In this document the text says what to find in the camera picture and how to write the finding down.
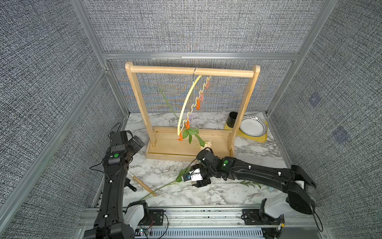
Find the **white rose with stem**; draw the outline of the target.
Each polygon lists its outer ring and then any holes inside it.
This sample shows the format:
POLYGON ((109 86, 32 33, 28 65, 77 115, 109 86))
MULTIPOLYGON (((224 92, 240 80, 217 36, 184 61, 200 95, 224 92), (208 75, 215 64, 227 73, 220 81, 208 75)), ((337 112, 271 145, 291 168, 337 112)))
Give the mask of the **white rose with stem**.
POLYGON ((170 183, 167 183, 167 184, 165 184, 165 185, 155 189, 153 193, 147 194, 146 196, 141 198, 141 200, 145 200, 145 199, 147 199, 149 197, 154 197, 154 193, 157 193, 157 192, 161 191, 162 189, 164 189, 164 188, 166 188, 168 186, 172 186, 172 185, 176 185, 178 183, 181 183, 183 181, 183 175, 190 171, 191 165, 192 165, 192 162, 187 167, 185 167, 184 169, 181 169, 179 174, 178 174, 178 176, 177 176, 177 178, 174 181, 172 181, 170 183))

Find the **peach rose with stem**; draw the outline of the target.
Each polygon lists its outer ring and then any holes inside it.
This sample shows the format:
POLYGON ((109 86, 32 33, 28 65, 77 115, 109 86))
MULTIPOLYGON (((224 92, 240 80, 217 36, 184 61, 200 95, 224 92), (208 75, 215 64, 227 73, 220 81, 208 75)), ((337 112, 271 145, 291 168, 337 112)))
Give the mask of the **peach rose with stem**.
POLYGON ((194 136, 198 140, 200 148, 204 149, 205 147, 209 147, 210 142, 204 141, 201 138, 199 129, 196 127, 190 127, 190 129, 187 130, 185 127, 185 122, 187 119, 189 119, 189 115, 193 113, 194 109, 196 109, 197 100, 200 100, 200 102, 203 101, 201 99, 202 96, 203 96, 203 91, 201 91, 201 94, 198 97, 196 97, 196 103, 191 106, 191 111, 187 112, 187 118, 181 122, 181 124, 183 126, 180 127, 180 132, 182 133, 182 136, 184 139, 188 139, 189 144, 192 143, 193 136, 194 136))

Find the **yellow plastic clip hanger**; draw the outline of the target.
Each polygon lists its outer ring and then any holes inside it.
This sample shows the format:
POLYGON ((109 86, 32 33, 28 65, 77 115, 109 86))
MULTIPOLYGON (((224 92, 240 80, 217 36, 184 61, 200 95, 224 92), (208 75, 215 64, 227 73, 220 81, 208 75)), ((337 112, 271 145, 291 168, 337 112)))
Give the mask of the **yellow plastic clip hanger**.
MULTIPOLYGON (((182 106, 182 110, 181 110, 181 113, 180 113, 180 116, 179 116, 179 120, 178 120, 178 125, 177 125, 177 135, 179 136, 180 134, 180 127, 182 127, 183 125, 181 124, 181 122, 183 120, 185 120, 186 118, 184 118, 184 113, 185 113, 185 110, 186 110, 186 106, 188 105, 188 102, 189 102, 189 99, 191 97, 191 94, 193 93, 194 89, 195 89, 195 86, 197 85, 198 81, 202 78, 202 75, 199 75, 195 80, 193 80, 193 83, 192 83, 192 86, 190 87, 190 90, 188 91, 188 94, 185 98, 185 101, 183 103, 183 106, 182 106)), ((196 97, 198 97, 200 94, 201 94, 201 91, 203 91, 203 95, 204 95, 204 91, 206 89, 204 89, 204 84, 206 83, 206 81, 203 83, 203 86, 202 86, 202 89, 199 90, 199 93, 196 97)))

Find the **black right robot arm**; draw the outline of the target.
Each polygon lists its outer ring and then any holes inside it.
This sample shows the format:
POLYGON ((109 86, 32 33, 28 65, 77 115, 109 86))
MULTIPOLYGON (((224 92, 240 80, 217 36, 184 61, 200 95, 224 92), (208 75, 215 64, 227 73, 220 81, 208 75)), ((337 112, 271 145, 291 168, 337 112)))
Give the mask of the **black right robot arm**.
POLYGON ((198 163, 182 176, 185 182, 193 181, 195 187, 207 185, 209 179, 214 177, 245 180, 279 190, 277 196, 262 201, 260 217, 277 219, 291 210, 306 215, 315 213, 316 183, 300 166, 273 168, 250 164, 234 157, 220 159, 211 148, 200 151, 196 160, 198 163))

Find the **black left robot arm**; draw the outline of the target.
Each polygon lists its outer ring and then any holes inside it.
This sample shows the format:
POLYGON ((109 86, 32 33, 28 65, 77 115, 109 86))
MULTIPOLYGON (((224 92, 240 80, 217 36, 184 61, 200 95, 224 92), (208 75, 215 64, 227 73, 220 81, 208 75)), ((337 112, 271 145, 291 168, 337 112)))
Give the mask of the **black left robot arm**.
POLYGON ((144 146, 131 131, 109 134, 110 147, 102 159, 105 175, 102 200, 92 229, 84 232, 85 239, 133 239, 135 227, 124 222, 123 190, 129 162, 144 146))

